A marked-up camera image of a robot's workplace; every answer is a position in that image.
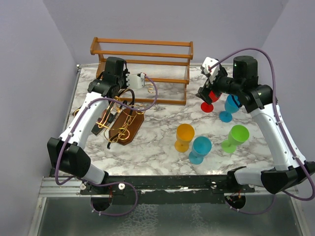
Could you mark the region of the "red plastic wine glass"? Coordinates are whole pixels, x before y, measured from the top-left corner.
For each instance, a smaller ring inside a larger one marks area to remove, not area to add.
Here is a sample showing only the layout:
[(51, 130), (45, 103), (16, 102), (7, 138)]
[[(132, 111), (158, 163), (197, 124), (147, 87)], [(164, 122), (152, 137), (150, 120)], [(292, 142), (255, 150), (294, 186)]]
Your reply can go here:
[(221, 92), (213, 92), (208, 89), (203, 89), (201, 92), (203, 103), (201, 104), (201, 110), (205, 113), (210, 113), (213, 111), (214, 106), (213, 103), (218, 101), (221, 97)]

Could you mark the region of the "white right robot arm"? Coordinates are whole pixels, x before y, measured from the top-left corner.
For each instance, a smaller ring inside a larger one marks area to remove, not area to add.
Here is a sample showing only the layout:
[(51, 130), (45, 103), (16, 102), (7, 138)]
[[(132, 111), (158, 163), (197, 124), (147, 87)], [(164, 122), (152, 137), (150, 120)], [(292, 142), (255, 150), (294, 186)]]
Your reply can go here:
[(233, 59), (233, 76), (229, 77), (218, 60), (207, 57), (201, 67), (207, 77), (196, 96), (207, 104), (213, 102), (210, 94), (237, 96), (241, 105), (260, 128), (271, 152), (274, 167), (261, 170), (240, 167), (229, 171), (226, 187), (238, 192), (244, 185), (264, 187), (269, 193), (277, 194), (296, 186), (315, 173), (315, 163), (307, 161), (294, 143), (280, 113), (273, 89), (258, 82), (258, 62), (252, 56)]

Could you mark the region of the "green plastic wine glass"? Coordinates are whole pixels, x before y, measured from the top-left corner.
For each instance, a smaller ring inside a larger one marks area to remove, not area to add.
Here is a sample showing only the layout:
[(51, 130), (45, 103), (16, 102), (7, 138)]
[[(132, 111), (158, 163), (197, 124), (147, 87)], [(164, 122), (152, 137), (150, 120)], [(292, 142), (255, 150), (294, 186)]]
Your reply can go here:
[(224, 152), (233, 153), (237, 146), (242, 145), (248, 140), (250, 133), (248, 129), (243, 125), (235, 125), (228, 133), (227, 140), (221, 143), (221, 148)]

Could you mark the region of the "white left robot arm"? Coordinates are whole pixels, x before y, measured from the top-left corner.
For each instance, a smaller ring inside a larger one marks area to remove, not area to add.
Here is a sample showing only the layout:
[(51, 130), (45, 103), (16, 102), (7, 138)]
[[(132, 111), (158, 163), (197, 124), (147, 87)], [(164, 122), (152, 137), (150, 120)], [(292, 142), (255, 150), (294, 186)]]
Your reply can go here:
[(50, 138), (47, 143), (55, 173), (63, 171), (92, 182), (92, 189), (98, 194), (108, 190), (107, 174), (91, 163), (84, 148), (98, 118), (126, 82), (124, 66), (124, 59), (109, 57), (104, 71), (90, 82), (86, 98), (71, 124), (58, 138)]

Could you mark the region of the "blue plastic wine glass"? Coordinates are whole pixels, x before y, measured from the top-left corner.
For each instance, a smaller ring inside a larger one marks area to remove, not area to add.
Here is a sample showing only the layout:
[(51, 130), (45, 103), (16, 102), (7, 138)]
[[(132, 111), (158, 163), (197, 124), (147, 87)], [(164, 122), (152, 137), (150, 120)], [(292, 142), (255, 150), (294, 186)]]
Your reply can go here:
[(225, 110), (219, 114), (219, 119), (225, 123), (231, 122), (232, 114), (238, 112), (241, 107), (242, 104), (239, 101), (238, 96), (230, 94), (224, 104)]

